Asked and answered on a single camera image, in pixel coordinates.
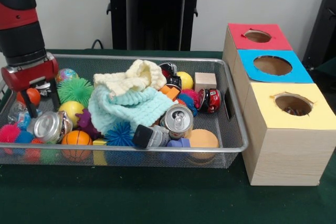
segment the metal mesh basket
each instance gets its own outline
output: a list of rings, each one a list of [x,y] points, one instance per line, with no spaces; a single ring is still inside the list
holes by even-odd
[[[220,148],[168,148],[155,147],[142,150],[120,146],[31,145],[0,143],[0,164],[53,164],[53,165],[110,165],[152,167],[207,167],[228,168],[237,154],[248,144],[246,129],[239,109],[234,85],[226,63],[217,59],[144,58],[116,56],[55,55],[59,68],[71,68],[79,76],[93,81],[95,73],[126,71],[134,60],[147,59],[156,63],[172,62],[180,71],[193,76],[195,72],[216,74],[217,88],[222,94],[222,105],[214,114],[200,113],[195,117],[194,129],[207,129],[214,133]],[[7,115],[15,94],[3,91],[0,126],[7,123]],[[52,109],[52,102],[43,99],[39,109]]]

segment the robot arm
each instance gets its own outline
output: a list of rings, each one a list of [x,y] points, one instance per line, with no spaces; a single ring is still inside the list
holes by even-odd
[[[59,107],[55,82],[58,64],[46,53],[35,8],[35,0],[0,0],[0,50],[8,64],[1,73],[10,89],[22,93],[32,117],[37,112],[26,90],[39,83],[50,82],[54,107]]]

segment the light blue knitted cloth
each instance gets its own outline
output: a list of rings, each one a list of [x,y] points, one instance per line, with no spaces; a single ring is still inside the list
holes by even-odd
[[[151,126],[174,102],[165,94],[148,87],[144,91],[129,90],[111,100],[105,85],[97,86],[89,101],[91,121],[103,135],[120,121],[129,121],[135,131],[139,124]]]

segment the clear plastic bottle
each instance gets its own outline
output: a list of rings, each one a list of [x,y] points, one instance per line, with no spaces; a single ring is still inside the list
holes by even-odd
[[[37,114],[40,116],[41,111],[37,110]],[[23,103],[15,101],[8,113],[8,123],[17,123],[21,130],[27,130],[31,120],[27,107]]]

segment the green tablecloth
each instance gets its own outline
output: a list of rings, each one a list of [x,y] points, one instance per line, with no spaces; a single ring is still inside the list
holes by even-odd
[[[54,53],[221,58],[220,52]],[[2,223],[336,223],[336,157],[318,187],[251,187],[230,169],[0,166]]]

